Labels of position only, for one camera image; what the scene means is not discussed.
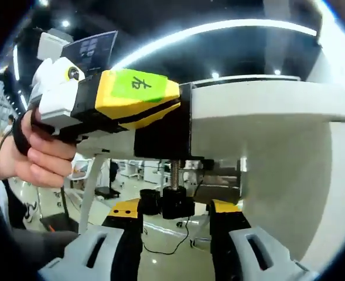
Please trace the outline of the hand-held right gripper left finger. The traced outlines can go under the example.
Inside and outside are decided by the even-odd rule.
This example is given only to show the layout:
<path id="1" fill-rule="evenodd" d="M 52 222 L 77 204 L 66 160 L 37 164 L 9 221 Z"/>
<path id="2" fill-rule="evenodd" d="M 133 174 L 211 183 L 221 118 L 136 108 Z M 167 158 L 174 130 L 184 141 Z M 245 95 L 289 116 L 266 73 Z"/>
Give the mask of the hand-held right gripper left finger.
<path id="1" fill-rule="evenodd" d="M 143 216 L 138 200 L 120 201 L 103 224 L 80 234 L 39 270 L 42 280 L 137 280 Z"/>

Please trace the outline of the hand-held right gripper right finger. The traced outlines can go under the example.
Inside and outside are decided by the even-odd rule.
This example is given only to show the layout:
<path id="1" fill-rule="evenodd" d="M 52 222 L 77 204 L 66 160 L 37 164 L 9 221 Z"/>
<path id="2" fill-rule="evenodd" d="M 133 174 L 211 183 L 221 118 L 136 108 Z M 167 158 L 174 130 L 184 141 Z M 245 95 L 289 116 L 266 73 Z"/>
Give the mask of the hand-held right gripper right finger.
<path id="1" fill-rule="evenodd" d="M 212 200 L 210 252 L 215 280 L 315 280 L 318 273 L 291 258 L 290 251 L 239 208 Z"/>

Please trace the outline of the person's left hand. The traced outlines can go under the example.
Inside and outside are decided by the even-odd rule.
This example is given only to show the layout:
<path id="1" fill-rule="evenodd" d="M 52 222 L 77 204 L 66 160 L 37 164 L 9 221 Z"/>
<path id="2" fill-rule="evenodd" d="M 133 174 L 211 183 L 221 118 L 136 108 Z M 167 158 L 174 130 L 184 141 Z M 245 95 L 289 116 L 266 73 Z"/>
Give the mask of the person's left hand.
<path id="1" fill-rule="evenodd" d="M 21 154 L 13 136 L 5 139 L 0 157 L 0 176 L 18 177 L 38 187 L 61 188 L 64 179 L 72 172 L 72 160 L 76 145 L 64 143 L 50 136 L 32 121 L 40 121 L 36 108 L 28 111 L 21 119 L 21 130 L 30 148 L 26 155 Z"/>

